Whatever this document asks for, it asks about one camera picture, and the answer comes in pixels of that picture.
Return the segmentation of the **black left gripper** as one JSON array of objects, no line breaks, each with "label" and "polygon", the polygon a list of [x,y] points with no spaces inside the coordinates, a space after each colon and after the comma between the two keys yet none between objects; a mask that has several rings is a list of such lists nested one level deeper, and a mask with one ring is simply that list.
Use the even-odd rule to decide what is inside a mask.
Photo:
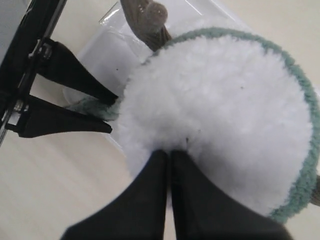
[{"label": "black left gripper", "polygon": [[92,96],[104,104],[114,104],[118,99],[64,44],[50,39],[65,4],[64,0],[31,0],[27,5],[0,65],[1,140],[7,131],[18,131],[17,125],[11,124],[10,120],[29,110],[30,91],[37,70],[47,80]]}]

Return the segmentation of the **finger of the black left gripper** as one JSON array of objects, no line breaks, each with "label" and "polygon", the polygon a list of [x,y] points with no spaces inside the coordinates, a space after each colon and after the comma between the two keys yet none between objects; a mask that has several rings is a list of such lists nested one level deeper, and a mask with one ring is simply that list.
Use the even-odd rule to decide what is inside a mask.
[{"label": "finger of the black left gripper", "polygon": [[65,109],[35,96],[29,96],[27,105],[27,111],[21,114],[16,125],[16,133],[21,138],[69,132],[112,132],[112,127],[101,119]]}]

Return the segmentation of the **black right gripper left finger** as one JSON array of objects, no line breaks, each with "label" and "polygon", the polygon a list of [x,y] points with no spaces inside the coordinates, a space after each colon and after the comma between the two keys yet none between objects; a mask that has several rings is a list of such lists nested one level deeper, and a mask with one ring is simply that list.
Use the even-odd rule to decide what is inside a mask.
[{"label": "black right gripper left finger", "polygon": [[162,240],[167,205],[168,155],[154,151],[143,170],[110,204],[70,226],[63,240]]}]

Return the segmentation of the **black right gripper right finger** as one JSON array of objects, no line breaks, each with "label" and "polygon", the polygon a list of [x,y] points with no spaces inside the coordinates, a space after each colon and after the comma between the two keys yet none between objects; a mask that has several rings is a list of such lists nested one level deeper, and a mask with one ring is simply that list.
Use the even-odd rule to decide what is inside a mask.
[{"label": "black right gripper right finger", "polygon": [[171,159],[171,197],[179,240],[290,240],[286,228],[215,186],[184,151]]}]

